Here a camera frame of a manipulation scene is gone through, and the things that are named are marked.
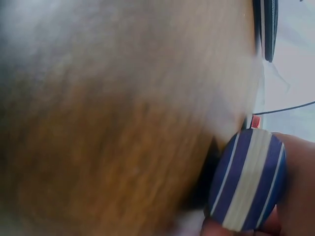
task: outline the round button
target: round button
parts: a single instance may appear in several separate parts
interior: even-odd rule
[[[210,216],[229,230],[257,229],[280,200],[285,183],[283,143],[266,130],[243,130],[229,141],[216,168]]]

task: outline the red object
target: red object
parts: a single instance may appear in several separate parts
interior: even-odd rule
[[[252,129],[259,129],[260,128],[260,117],[259,116],[252,116]]]

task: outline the black cable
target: black cable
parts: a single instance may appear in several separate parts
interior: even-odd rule
[[[289,111],[289,110],[293,110],[293,109],[297,109],[297,108],[301,108],[301,107],[306,107],[309,105],[314,104],[315,101],[313,102],[309,102],[300,106],[296,106],[296,107],[290,107],[290,108],[285,108],[285,109],[280,109],[280,110],[274,110],[274,111],[269,111],[269,112],[260,112],[260,113],[255,113],[255,116],[261,116],[261,115],[265,115],[265,114],[271,114],[271,113],[276,113],[276,112],[285,112],[285,111]]]

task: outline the hand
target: hand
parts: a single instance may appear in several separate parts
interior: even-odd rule
[[[206,219],[201,236],[315,235],[315,144],[290,135],[274,135],[285,145],[289,181],[283,199],[262,229],[235,233]]]

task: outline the wooden table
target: wooden table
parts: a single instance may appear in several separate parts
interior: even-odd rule
[[[153,235],[253,108],[251,0],[1,4],[4,235]]]

